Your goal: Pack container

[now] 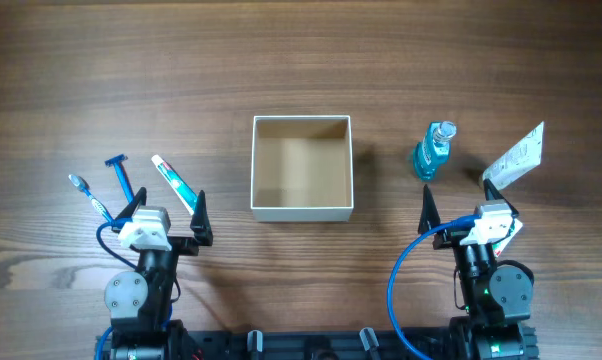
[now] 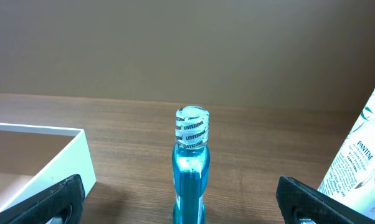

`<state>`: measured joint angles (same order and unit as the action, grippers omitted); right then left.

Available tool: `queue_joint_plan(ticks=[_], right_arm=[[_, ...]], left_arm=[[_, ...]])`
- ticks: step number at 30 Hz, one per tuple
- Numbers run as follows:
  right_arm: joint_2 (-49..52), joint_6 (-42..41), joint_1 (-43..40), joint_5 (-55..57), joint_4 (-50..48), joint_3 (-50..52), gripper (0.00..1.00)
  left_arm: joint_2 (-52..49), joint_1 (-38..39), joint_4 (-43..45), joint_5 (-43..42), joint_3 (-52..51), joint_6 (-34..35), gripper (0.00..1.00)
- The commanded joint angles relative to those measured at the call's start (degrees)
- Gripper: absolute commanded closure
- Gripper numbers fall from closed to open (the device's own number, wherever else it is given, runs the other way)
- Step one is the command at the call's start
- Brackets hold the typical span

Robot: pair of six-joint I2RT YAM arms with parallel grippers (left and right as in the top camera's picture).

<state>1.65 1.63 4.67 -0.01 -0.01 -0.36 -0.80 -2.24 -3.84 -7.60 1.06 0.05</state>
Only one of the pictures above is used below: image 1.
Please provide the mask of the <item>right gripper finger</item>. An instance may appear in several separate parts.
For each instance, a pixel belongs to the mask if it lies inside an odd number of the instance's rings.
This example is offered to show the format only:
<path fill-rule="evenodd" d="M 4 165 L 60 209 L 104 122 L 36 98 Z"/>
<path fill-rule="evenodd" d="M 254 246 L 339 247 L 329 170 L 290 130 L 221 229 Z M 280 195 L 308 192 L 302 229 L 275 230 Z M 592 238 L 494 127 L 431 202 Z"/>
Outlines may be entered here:
<path fill-rule="evenodd" d="M 498 200 L 505 202 L 511 210 L 513 217 L 519 216 L 519 211 L 499 192 L 490 179 L 483 180 L 483 189 L 487 200 Z"/>
<path fill-rule="evenodd" d="M 418 233 L 425 234 L 441 224 L 439 212 L 437 210 L 434 197 L 427 184 L 423 186 L 422 210 L 418 225 Z"/>

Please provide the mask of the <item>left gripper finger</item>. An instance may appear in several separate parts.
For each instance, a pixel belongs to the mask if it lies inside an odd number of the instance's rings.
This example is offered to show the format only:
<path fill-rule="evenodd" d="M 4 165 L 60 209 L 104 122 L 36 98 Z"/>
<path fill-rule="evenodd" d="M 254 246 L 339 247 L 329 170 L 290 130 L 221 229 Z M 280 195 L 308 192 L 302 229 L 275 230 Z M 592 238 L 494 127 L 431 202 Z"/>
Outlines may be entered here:
<path fill-rule="evenodd" d="M 145 206 L 147 201 L 147 189 L 140 187 L 133 196 L 132 201 L 117 215 L 116 220 L 131 218 L 139 206 Z"/>
<path fill-rule="evenodd" d="M 212 227 L 210 225 L 205 191 L 201 190 L 197 195 L 197 201 L 194 207 L 194 214 L 190 222 L 190 229 L 195 236 L 212 236 Z"/>

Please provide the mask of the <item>green Dettol soap box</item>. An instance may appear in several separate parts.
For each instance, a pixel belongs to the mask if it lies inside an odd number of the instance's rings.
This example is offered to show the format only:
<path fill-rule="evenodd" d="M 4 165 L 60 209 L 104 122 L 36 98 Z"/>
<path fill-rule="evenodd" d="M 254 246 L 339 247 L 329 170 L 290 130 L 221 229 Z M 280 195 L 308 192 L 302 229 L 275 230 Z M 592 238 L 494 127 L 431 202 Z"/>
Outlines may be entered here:
<path fill-rule="evenodd" d="M 492 250 L 493 250 L 495 257 L 499 257 L 503 253 L 503 251 L 505 250 L 507 245 L 516 236 L 516 234 L 522 229 L 522 227 L 523 227 L 523 223 L 521 221 L 519 221 L 518 219 L 513 220 L 513 223 L 510 227 L 510 230 L 509 230 L 507 236 L 504 239 L 492 244 Z"/>

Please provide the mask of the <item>white lotion tube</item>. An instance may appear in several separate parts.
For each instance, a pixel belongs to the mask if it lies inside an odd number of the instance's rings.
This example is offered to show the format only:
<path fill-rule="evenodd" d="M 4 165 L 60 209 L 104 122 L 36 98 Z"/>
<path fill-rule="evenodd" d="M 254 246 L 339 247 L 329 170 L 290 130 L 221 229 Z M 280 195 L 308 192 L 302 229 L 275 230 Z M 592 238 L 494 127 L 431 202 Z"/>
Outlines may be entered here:
<path fill-rule="evenodd" d="M 497 190 L 508 187 L 520 177 L 541 164 L 544 122 L 510 148 L 505 154 L 486 168 L 479 184 L 490 180 Z"/>

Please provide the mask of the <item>blue mouthwash bottle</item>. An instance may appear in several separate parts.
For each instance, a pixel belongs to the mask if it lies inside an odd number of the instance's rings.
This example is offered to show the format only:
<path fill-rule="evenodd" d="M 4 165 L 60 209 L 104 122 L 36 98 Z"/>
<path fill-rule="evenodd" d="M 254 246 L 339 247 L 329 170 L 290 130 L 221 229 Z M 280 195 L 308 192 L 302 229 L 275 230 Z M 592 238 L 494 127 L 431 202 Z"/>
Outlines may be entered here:
<path fill-rule="evenodd" d="M 445 164 L 451 152 L 451 141 L 457 133 L 451 121 L 432 122 L 423 139 L 413 150 L 412 163 L 415 173 L 422 181 L 431 181 L 437 170 Z"/>

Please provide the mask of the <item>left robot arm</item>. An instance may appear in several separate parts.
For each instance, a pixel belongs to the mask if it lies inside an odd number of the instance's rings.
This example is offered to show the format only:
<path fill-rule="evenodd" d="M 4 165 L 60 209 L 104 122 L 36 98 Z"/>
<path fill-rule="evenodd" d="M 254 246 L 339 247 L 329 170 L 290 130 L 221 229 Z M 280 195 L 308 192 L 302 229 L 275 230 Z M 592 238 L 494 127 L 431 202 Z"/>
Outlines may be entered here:
<path fill-rule="evenodd" d="M 167 210 L 148 206 L 146 200 L 147 191 L 140 188 L 132 202 L 96 232 L 98 244 L 130 269 L 105 287 L 110 325 L 97 340 L 94 358 L 202 359 L 202 347 L 182 321 L 172 318 L 178 300 L 172 293 L 181 291 L 179 259 L 194 257 L 200 247 L 213 244 L 205 193 L 193 196 L 189 237 L 170 236 Z"/>

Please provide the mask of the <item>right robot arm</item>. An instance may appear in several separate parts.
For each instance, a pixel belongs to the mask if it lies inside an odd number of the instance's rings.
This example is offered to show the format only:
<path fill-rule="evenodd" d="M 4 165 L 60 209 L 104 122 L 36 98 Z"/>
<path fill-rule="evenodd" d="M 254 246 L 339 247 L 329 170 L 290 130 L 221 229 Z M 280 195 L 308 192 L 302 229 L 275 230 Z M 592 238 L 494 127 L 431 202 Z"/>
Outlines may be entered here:
<path fill-rule="evenodd" d="M 519 212 L 486 180 L 485 201 L 475 218 L 434 234 L 435 250 L 454 254 L 453 281 L 461 289 L 466 312 L 439 328 L 405 328 L 413 346 L 431 359 L 537 359 L 531 317 L 534 274 L 499 253 L 522 228 Z"/>

